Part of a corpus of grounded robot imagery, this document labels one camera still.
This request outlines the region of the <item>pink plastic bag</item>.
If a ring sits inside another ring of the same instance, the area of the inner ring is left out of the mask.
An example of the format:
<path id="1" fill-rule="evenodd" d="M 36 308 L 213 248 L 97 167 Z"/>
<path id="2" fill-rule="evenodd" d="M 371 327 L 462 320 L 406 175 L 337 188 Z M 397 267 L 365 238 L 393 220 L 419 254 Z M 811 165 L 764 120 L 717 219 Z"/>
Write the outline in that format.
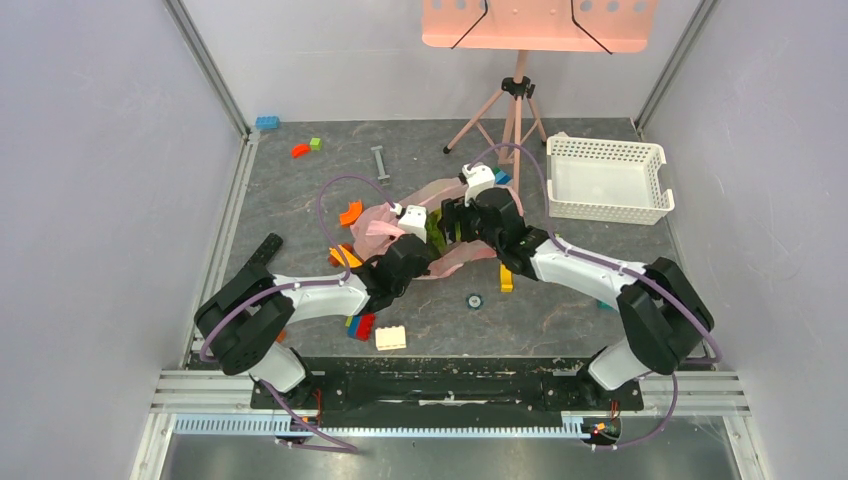
<path id="1" fill-rule="evenodd" d="M 441 201 L 464 198 L 466 186 L 458 178 L 434 180 L 400 201 L 402 206 L 419 205 L 429 214 L 441 207 Z M 387 203 L 366 209 L 350 227 L 353 235 L 353 250 L 362 259 L 384 254 L 393 243 L 390 234 L 400 233 L 398 218 Z M 461 242 L 446 248 L 429 264 L 429 275 L 420 280 L 446 278 L 464 264 L 494 258 L 495 251 L 482 241 Z"/>

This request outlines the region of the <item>green fake fruit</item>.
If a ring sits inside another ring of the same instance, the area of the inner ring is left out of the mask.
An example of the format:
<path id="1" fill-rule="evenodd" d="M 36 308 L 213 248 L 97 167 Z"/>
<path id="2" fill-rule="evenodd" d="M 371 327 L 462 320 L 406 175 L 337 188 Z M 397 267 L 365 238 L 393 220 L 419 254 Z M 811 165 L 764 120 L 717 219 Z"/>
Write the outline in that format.
<path id="1" fill-rule="evenodd" d="M 427 237 L 426 246 L 431 261 L 436 261 L 442 258 L 448 249 L 448 242 L 441 229 L 441 222 L 441 209 L 435 209 L 428 213 L 425 222 L 425 230 Z"/>

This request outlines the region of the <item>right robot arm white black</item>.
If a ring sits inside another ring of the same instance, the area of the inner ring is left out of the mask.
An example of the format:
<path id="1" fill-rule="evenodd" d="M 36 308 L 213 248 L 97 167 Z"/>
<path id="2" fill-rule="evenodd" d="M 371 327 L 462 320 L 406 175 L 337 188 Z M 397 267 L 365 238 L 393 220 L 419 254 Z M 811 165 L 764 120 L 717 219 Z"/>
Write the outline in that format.
<path id="1" fill-rule="evenodd" d="M 527 225 L 505 188 L 445 200 L 441 213 L 439 227 L 448 241 L 481 241 L 513 274 L 576 290 L 619 313 L 624 338 L 600 350 L 578 374 L 578 396 L 591 408 L 606 406 L 638 376 L 672 374 L 714 327 L 674 261 L 626 262 L 575 247 Z"/>

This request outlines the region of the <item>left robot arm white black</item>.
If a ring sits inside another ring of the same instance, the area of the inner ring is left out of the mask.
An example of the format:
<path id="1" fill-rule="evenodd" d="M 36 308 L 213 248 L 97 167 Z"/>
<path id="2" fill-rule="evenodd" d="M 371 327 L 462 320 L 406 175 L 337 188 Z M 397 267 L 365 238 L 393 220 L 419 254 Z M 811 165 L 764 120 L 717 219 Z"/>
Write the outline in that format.
<path id="1" fill-rule="evenodd" d="M 302 407 L 313 397 L 314 381 L 294 350 L 278 345 L 279 333 L 292 322 L 379 312 L 426 274 L 428 265 L 424 241 L 412 234 L 339 275 L 295 278 L 248 265 L 196 312 L 204 338 L 200 357 L 226 375 L 247 373 L 275 389 L 288 406 Z"/>

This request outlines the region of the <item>yellow orange toy car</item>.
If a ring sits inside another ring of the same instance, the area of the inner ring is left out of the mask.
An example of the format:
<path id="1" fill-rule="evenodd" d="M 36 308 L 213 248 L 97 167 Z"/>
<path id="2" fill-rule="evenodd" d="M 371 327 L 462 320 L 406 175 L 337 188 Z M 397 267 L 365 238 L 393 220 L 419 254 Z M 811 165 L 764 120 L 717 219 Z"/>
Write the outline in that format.
<path id="1" fill-rule="evenodd" d="M 338 248 L 330 247 L 328 262 L 333 267 L 342 267 L 344 264 L 350 268 L 358 268 L 362 265 L 361 258 L 355 253 L 353 245 L 343 243 Z"/>

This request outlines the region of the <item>green blue grey brick stack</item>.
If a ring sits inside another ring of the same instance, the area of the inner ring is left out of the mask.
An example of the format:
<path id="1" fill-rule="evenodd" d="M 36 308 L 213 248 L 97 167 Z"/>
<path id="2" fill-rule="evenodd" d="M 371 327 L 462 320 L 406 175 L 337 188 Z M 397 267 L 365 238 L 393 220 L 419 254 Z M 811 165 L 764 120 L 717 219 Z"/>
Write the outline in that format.
<path id="1" fill-rule="evenodd" d="M 512 181 L 512 177 L 501 169 L 495 168 L 493 172 L 496 185 L 507 185 Z"/>

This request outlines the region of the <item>multicolour stacked brick block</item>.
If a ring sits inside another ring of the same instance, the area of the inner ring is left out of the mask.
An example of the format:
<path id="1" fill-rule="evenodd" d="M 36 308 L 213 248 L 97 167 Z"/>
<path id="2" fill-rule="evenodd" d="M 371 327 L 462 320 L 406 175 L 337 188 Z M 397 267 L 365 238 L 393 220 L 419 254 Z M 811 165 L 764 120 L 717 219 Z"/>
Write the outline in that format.
<path id="1" fill-rule="evenodd" d="M 348 317 L 345 323 L 349 338 L 367 342 L 373 333 L 376 315 L 373 313 Z"/>

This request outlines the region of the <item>yellow curved toy brick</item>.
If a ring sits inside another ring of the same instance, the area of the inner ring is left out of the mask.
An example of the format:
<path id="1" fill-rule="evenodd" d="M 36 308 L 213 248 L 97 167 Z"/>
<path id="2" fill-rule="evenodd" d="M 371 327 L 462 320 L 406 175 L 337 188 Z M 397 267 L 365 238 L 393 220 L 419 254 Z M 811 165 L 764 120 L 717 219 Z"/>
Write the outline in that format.
<path id="1" fill-rule="evenodd" d="M 504 264 L 501 264 L 499 268 L 499 285 L 502 293 L 514 291 L 513 273 Z"/>

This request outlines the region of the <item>cream white toy brick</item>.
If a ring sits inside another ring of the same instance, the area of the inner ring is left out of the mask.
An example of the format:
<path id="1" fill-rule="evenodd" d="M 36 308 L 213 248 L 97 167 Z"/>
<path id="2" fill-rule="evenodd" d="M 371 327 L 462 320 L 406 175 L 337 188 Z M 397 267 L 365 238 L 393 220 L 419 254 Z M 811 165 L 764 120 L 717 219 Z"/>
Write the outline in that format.
<path id="1" fill-rule="evenodd" d="M 378 351 L 405 349 L 407 347 L 404 326 L 381 327 L 374 331 L 375 347 Z"/>

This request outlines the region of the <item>orange curved toy piece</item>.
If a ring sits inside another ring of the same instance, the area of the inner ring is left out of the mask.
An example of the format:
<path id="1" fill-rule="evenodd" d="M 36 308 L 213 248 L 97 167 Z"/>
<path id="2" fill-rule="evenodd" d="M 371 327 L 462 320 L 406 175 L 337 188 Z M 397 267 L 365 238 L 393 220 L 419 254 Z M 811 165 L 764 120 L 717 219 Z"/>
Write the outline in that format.
<path id="1" fill-rule="evenodd" d="M 350 202 L 347 209 L 338 215 L 339 225 L 341 227 L 350 227 L 355 224 L 364 211 L 364 205 L 361 200 Z"/>

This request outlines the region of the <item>grey toy bar piece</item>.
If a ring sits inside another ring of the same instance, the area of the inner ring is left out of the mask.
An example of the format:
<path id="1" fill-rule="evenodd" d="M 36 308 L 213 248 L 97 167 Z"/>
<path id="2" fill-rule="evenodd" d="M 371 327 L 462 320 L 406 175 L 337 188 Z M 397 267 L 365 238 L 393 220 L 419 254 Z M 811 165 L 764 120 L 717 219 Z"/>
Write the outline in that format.
<path id="1" fill-rule="evenodd" d="M 381 185 L 388 185 L 390 183 L 390 175 L 386 172 L 384 158 L 383 158 L 383 146 L 374 146 L 371 148 L 372 154 L 374 156 L 375 165 L 377 168 L 377 180 Z"/>

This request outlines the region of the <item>white plastic basket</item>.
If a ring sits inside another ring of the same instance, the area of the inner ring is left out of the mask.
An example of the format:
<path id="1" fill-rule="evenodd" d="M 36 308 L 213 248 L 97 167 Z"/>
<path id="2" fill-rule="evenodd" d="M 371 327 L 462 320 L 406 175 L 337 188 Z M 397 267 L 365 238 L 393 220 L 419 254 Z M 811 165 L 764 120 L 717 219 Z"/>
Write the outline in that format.
<path id="1" fill-rule="evenodd" d="M 546 142 L 548 213 L 553 218 L 652 226 L 675 209 L 661 184 L 667 164 L 655 143 L 561 132 Z"/>

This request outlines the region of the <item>pink music stand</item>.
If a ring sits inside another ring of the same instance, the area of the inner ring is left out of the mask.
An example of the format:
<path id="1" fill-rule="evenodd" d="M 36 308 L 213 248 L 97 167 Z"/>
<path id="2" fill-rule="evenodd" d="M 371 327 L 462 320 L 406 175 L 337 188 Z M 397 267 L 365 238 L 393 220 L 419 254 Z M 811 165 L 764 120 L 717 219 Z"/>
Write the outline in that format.
<path id="1" fill-rule="evenodd" d="M 534 132 L 548 135 L 534 99 L 536 85 L 527 76 L 532 52 L 631 54 L 644 50 L 653 29 L 656 1 L 532 0 L 423 1 L 422 41 L 434 48 L 506 50 L 516 53 L 512 75 L 443 147 L 449 154 L 476 128 L 494 140 L 481 119 L 502 97 L 508 104 L 502 140 L 524 143 Z"/>

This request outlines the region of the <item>blue toy brick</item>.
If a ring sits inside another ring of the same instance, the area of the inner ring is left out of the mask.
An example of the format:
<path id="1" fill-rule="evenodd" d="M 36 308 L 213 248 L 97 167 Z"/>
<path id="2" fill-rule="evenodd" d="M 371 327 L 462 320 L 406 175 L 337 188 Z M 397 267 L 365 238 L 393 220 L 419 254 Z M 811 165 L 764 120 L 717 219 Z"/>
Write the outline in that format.
<path id="1" fill-rule="evenodd" d="M 260 131 L 274 130 L 280 125 L 280 118 L 276 115 L 258 116 L 254 126 Z"/>

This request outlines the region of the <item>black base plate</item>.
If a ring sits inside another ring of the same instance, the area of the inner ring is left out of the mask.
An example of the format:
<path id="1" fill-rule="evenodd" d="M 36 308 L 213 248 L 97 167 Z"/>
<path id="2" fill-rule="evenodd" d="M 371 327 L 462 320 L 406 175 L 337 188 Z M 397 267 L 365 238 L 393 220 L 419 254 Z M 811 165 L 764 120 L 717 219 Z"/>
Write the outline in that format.
<path id="1" fill-rule="evenodd" d="M 295 410 L 320 424 L 365 428 L 555 427 L 563 412 L 643 410 L 639 384 L 610 393 L 582 385 L 580 358 L 307 357 Z"/>

